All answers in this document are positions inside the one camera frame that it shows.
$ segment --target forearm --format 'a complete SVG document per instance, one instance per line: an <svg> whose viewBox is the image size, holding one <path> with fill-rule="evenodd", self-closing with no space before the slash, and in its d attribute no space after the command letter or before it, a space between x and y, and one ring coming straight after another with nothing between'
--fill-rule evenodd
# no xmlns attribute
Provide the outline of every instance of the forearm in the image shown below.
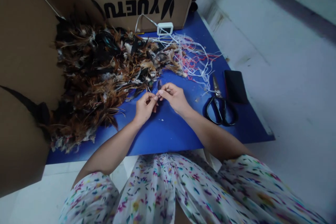
<svg viewBox="0 0 336 224"><path fill-rule="evenodd" d="M141 124L132 121L103 143L85 163L75 179L74 185L93 172L101 171L106 175L111 174L127 155L141 127Z"/></svg>
<svg viewBox="0 0 336 224"><path fill-rule="evenodd" d="M244 154L252 155L237 138L195 110L190 108L182 115L182 118L194 130L205 149L219 161L223 162Z"/></svg>

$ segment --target black case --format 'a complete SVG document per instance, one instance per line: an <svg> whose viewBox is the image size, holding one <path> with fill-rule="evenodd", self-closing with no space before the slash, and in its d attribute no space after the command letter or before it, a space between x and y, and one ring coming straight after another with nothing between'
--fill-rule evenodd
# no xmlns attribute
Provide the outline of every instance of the black case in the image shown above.
<svg viewBox="0 0 336 224"><path fill-rule="evenodd" d="M243 76L240 71L225 70L225 87L227 99L233 103L248 104Z"/></svg>

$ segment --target black logo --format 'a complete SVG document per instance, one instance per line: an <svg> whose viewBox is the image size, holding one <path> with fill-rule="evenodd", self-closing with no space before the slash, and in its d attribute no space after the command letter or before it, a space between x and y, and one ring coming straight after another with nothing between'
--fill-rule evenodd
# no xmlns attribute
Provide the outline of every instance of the black logo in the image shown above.
<svg viewBox="0 0 336 224"><path fill-rule="evenodd" d="M123 2L118 2L118 13L117 13L116 7L113 3L105 3L104 10L105 10L106 18L111 18L111 13L112 13L113 18L148 14L149 0L138 0L138 1L127 0L125 1L125 4L126 4L127 12L126 13L124 12ZM171 18L173 15L173 11L174 11L174 0L166 0L165 3L163 4L161 20L166 16L168 10L169 10L170 18ZM154 0L149 14L153 14L154 12L156 14L160 13L159 0Z"/></svg>

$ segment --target hand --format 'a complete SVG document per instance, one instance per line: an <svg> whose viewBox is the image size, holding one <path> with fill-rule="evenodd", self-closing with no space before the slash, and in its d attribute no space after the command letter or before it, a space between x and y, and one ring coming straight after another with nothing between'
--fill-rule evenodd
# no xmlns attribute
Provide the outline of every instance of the hand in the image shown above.
<svg viewBox="0 0 336 224"><path fill-rule="evenodd" d="M152 112L156 113L156 106L158 106L157 100L158 96L152 93L145 93L137 102L136 102L136 113L133 119L134 122L139 125L144 125L145 122L150 118Z"/></svg>
<svg viewBox="0 0 336 224"><path fill-rule="evenodd" d="M192 110L184 96L183 89L173 83L164 84L156 95L159 96L160 100L165 98L174 111L180 116L183 116L186 112Z"/></svg>

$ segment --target woman's left hand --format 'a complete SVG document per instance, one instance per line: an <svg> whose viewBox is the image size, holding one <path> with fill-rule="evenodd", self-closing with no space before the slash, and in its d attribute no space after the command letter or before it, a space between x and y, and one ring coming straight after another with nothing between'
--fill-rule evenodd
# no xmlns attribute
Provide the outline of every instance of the woman's left hand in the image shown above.
<svg viewBox="0 0 336 224"><path fill-rule="evenodd" d="M158 106L158 96L153 93L145 93L137 102L136 102L136 113L133 121L139 125L145 124L150 118L152 112L156 113L156 106Z"/></svg>

